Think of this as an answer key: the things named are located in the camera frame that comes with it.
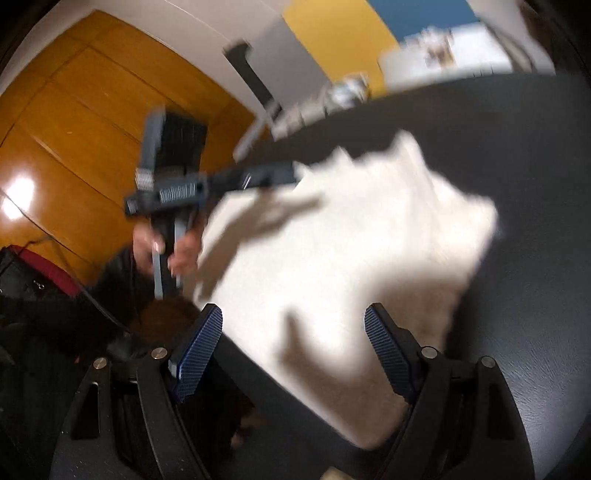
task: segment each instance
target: fingers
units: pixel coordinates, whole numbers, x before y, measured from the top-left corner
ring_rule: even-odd
[[[138,223],[134,226],[133,240],[133,252],[138,271],[144,275],[153,275],[152,252],[164,252],[164,239],[147,223]]]
[[[196,268],[206,224],[207,218],[205,215],[200,215],[193,228],[177,241],[174,253],[168,259],[168,267],[173,277],[185,275]]]

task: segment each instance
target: bolt head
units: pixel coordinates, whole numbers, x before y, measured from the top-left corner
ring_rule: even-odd
[[[97,370],[101,370],[107,366],[107,363],[107,359],[104,356],[100,356],[94,362],[92,362],[92,366]]]
[[[432,346],[424,346],[421,348],[421,354],[425,358],[435,358],[437,356],[437,350]]]
[[[168,355],[168,350],[162,346],[159,346],[158,348],[152,350],[151,355],[154,360],[161,360]]]
[[[487,368],[494,368],[496,365],[495,359],[491,356],[483,356],[480,361],[482,362],[482,365]]]

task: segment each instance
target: white cloth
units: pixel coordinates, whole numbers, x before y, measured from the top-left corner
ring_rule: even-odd
[[[294,188],[227,195],[204,233],[194,300],[223,331],[355,445],[380,445],[405,410],[363,330],[384,304],[443,349],[493,234],[491,200],[429,172],[414,138],[353,162],[341,149]]]

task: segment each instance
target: metal screw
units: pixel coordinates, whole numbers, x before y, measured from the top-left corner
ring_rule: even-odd
[[[100,370],[107,366],[107,359],[104,356],[100,356],[94,362],[92,362],[92,366],[97,370]]]
[[[493,368],[496,365],[495,359],[491,356],[483,356],[480,361],[487,368]]]
[[[437,356],[437,350],[432,346],[424,346],[421,348],[421,354],[425,358],[435,358]]]
[[[154,360],[161,360],[168,355],[168,350],[162,346],[159,346],[158,348],[152,350],[151,355]]]
[[[245,190],[248,187],[248,184],[251,182],[252,176],[250,174],[246,175],[246,178],[242,182],[242,190]]]

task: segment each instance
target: brown floor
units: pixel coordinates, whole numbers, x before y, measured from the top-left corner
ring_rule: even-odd
[[[179,55],[102,12],[55,39],[0,96],[0,187],[32,220],[0,198],[0,245],[49,233],[81,280],[96,278],[131,239],[122,199],[146,114],[161,105],[208,124],[204,171],[232,163],[253,118]],[[61,266],[49,243],[31,249]]]

